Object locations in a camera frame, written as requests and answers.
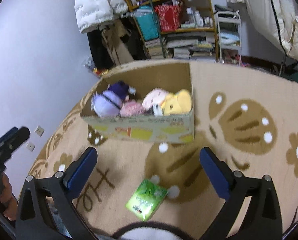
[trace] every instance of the white wall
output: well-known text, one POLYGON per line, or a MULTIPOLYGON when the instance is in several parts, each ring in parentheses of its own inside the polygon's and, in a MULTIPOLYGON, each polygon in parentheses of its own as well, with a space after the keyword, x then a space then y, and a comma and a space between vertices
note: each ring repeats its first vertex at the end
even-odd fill
POLYGON ((18 196, 46 140, 97 81, 81 66, 90 54, 75 0, 3 0, 0 4, 0 136, 27 126, 36 148, 22 146, 6 164, 18 196), (40 138, 34 133, 45 129, 40 138))
POLYGON ((241 45, 242 55, 266 59, 272 62, 281 63, 283 53, 270 43, 264 36, 257 32, 249 18, 246 10, 246 5, 240 4, 227 4, 226 0, 211 0, 212 4, 230 6, 235 10, 240 10, 242 19, 241 26, 241 45))

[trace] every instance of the black pants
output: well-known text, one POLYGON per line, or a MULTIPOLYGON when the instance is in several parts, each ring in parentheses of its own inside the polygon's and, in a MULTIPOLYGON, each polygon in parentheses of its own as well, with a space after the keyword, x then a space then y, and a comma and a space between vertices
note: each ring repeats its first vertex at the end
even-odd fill
POLYGON ((110 69, 113 62, 107 49, 102 44, 102 36, 100 30, 94 30, 87 33, 89 46, 93 62, 98 70, 110 69))

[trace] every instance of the bookshelf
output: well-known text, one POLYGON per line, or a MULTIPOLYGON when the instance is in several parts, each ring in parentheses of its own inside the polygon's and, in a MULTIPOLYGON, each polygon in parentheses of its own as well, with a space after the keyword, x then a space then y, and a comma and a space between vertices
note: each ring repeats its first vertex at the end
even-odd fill
MULTIPOLYGON (((125 0, 127 5, 128 5, 128 9, 130 12, 136 10, 139 8, 139 5, 133 5, 131 3, 130 0, 125 0)), ((161 1, 165 1, 165 0, 149 0, 147 2, 144 2, 142 3, 141 5, 150 5, 153 9, 153 4, 154 3, 157 3, 157 2, 161 2, 161 1)), ((213 13, 213 8, 212 8, 212 3, 211 3, 211 0, 208 0, 208 3, 209 3, 209 6, 208 7, 205 7, 204 10, 208 10, 211 14, 211 18, 212 18, 212 21, 213 21, 213 27, 200 27, 200 28, 179 28, 175 31, 170 31, 170 32, 161 32, 161 30, 159 30, 159 38, 161 39, 161 35, 165 35, 165 34, 169 34, 169 33, 184 33, 184 32, 214 32, 214 36, 215 36, 215 52, 216 52, 216 61, 218 62, 219 61, 219 52, 218 52, 218 40, 217 40, 217 28, 215 27, 216 25, 216 22, 215 22, 215 17, 214 17, 214 13, 213 13)), ((134 21, 135 21, 135 24, 137 26, 137 29, 138 29, 138 32, 140 34, 140 37, 143 41, 143 43, 145 43, 145 40, 142 36, 142 32, 140 30, 140 27, 138 25, 138 22, 137 20, 134 18, 134 21)))

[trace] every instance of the yellow plush toy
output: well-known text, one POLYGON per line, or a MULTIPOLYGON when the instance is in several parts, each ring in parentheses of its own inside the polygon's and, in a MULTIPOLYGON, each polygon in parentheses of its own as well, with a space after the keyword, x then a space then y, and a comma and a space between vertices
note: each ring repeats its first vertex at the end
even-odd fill
POLYGON ((182 89, 176 94, 168 94, 161 105, 163 115, 188 113, 191 110, 191 95, 182 89))

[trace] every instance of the metal screw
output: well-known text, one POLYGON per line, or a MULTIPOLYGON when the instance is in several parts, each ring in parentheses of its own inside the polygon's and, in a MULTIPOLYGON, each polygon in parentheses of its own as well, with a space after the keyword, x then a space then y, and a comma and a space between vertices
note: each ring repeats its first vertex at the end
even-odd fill
POLYGON ((61 178, 63 176, 63 172, 62 171, 57 171, 56 173, 55 173, 55 177, 56 178, 61 178))
POLYGON ((29 182, 29 181, 32 181, 33 180, 33 176, 32 175, 29 175, 28 177, 26 177, 26 181, 29 182))
POLYGON ((234 176, 237 178, 241 178, 243 174, 240 171, 234 171, 234 176))
POLYGON ((269 175, 265 175, 265 176, 264 176, 264 179, 265 179, 266 181, 271 181, 271 177, 270 177, 269 175))

